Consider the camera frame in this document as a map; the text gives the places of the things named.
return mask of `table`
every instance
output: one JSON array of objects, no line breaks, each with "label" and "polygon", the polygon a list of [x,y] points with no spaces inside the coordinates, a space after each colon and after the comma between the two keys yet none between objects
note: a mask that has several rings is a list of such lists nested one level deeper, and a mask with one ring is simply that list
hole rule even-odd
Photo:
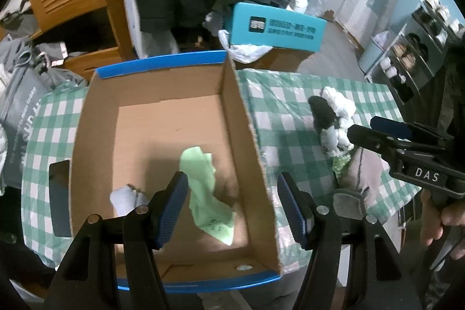
[{"label": "table", "polygon": [[[289,171],[299,188],[311,192],[320,203],[327,201],[335,187],[331,159],[319,145],[308,97],[319,95],[325,86],[336,88],[355,102],[354,121],[364,126],[369,126],[373,116],[397,121],[402,117],[385,85],[256,69],[239,70],[238,77],[275,208],[280,261],[284,272],[291,272],[307,265],[310,253],[303,251],[292,238],[276,190],[278,174]],[[65,83],[45,96],[27,145],[22,183],[24,240],[49,267],[61,262],[71,238],[53,235],[47,169],[52,162],[71,158],[86,94],[87,88],[74,88]],[[368,210],[381,222],[419,191],[416,186],[391,178],[386,163],[384,169],[380,195]]]}]

